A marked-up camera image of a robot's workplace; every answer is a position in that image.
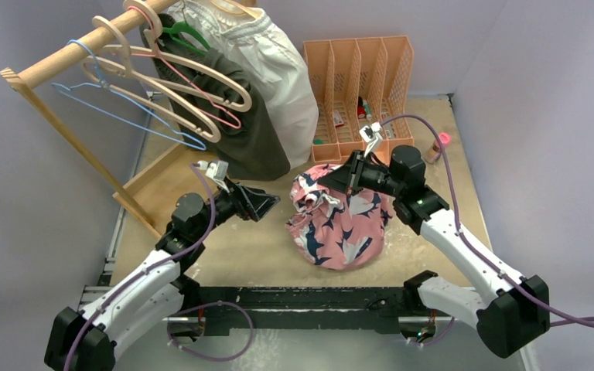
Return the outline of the pink patterned shorts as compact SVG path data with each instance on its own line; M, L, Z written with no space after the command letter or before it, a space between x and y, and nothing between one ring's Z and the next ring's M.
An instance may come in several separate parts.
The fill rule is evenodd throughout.
M319 183L337 168L316 165L293 179L289 197L295 214L285 228L307 261L346 271L381 254L392 212L390 198L379 192L363 189L348 196Z

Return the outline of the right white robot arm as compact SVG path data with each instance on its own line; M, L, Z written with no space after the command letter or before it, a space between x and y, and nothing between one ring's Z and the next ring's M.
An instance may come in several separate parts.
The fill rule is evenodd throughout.
M403 303L415 315L443 311L477 330L483 344L507 358L551 327L536 304L549 303L549 288L537 275L525 277L504 263L463 226L449 204L425 183L426 164L417 148L393 149L388 165L355 150L319 183L347 195L369 189L393 197L399 220L449 258L472 284L462 288L432 272L405 282Z

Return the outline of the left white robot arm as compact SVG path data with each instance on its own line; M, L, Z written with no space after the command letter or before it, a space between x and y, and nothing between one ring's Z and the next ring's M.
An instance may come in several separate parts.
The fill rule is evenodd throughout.
M200 285L185 276L217 226L236 216L257 222L279 196L225 179L206 198L187 193L155 249L125 279L80 310L53 320L44 363L53 370L112 370L123 353L164 317L201 309Z

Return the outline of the dark green shorts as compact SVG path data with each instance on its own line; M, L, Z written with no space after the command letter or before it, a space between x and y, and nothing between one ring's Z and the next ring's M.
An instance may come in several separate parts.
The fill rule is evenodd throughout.
M186 45L190 44L193 48L196 48L185 36L175 36L176 38L180 39ZM165 53L194 60L217 70L239 83L248 91L253 100L252 107L246 112L229 110L241 121L242 128L240 129L231 128L212 118L220 130L221 137L217 143L207 141L207 150L215 151L219 159L229 163L228 173L235 179L272 181L288 173L291 166L287 155L271 122L265 100L258 89L251 83L248 73L237 63L230 61L214 48L209 48L204 52L197 52L175 39L171 35L163 33L158 40L160 50ZM160 79L186 85L164 63L159 60L152 60ZM219 81L197 73L190 68L176 65L175 63L174 66L192 80L201 90L228 100L236 100L238 103L242 102L242 99L235 90L230 89ZM223 111L213 107L208 100L178 90L171 90L200 110L231 123L234 122ZM180 104L175 103L175 101L171 101L170 104L175 114L192 121L194 124L198 124L204 130L207 129L201 120L194 117L194 115Z

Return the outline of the white shorts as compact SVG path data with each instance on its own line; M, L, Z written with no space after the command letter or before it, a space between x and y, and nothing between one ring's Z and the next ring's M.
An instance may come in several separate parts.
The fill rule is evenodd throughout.
M260 17L229 15L210 1L180 1L167 12L176 21L188 23L250 74L295 168L309 160L319 117L308 69L285 32L265 10L246 6L259 12Z

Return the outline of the beige hanger under white shorts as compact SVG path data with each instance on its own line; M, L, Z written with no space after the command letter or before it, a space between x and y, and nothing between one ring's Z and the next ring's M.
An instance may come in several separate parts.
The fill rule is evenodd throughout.
M258 19L260 13L252 8L242 5L240 2L232 0L210 0L210 4L224 13L235 16L248 15L253 19Z

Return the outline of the rear beige wooden hanger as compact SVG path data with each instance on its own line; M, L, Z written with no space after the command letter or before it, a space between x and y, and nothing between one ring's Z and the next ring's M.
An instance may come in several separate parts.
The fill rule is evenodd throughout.
M128 59L130 58L130 56L134 56L133 53L143 53L146 50L149 50L149 48L130 46L126 39L124 41L120 41L119 45L107 45L103 48L103 50L106 50L106 49L108 49L110 53L115 53L115 54L118 53L121 56L122 60L126 61L126 62L128 62ZM171 53L165 53L165 52L162 52L162 53L165 54L165 58L167 60L170 60L170 58L172 56L176 56L175 54L171 54ZM222 83L223 85L229 87L230 89L235 90L237 92L237 94L239 95L239 97L242 99L241 103L238 103L236 100L228 100L228 99L225 99L225 98L222 98L222 97L219 97L219 96L213 94L214 96L219 97L222 100L227 100L229 102L229 106L226 107L227 109L238 111L238 112L246 112L252 107L253 100L251 98L251 95L248 93L248 91L246 89L244 89L240 84L238 84L234 80L230 79L229 77L226 77L222 73L220 73L214 69L211 69L208 66L204 66L201 63L198 63L200 66L198 65L196 68L188 67L188 62L182 62L182 63L181 62L178 62L178 63L172 62L173 65L174 65L174 63L176 65L190 68L191 70L193 70L197 73L200 73L204 76L207 76L214 80L217 80L220 83Z

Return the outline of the light blue tube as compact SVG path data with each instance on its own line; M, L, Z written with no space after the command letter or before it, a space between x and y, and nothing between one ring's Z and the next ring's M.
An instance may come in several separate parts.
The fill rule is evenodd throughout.
M372 130L372 127L370 125L363 126L360 129L360 135L365 140L366 143L369 143L374 137L374 132Z

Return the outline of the red white tube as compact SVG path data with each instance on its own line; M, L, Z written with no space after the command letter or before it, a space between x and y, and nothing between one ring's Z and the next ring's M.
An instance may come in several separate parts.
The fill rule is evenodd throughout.
M334 128L342 128L345 121L338 110L333 110L333 126Z

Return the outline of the red black marker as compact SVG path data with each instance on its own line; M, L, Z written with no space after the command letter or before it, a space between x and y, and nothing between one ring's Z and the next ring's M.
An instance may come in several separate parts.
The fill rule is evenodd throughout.
M367 116L367 111L364 106L364 99L362 97L357 98L357 118L364 119Z

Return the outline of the pink capped bottle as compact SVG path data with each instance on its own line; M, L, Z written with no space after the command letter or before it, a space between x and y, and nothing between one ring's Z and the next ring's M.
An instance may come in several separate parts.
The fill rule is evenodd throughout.
M425 160L429 164L436 163L447 149L451 142L451 136L446 132L438 133L437 138L432 142L430 149L425 154Z

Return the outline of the orange plastic file organizer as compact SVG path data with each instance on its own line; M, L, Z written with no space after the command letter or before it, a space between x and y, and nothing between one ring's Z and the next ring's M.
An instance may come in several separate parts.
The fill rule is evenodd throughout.
M403 118L414 59L407 36L305 41L303 57L319 118L312 144L313 163L341 163L366 142L360 130L390 117L376 149L387 162L393 148L415 143Z

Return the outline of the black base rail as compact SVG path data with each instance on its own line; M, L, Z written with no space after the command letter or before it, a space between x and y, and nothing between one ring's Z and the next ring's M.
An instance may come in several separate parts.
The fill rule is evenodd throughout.
M403 287L201 287L170 316L207 336L249 327L432 336L449 319L416 303Z

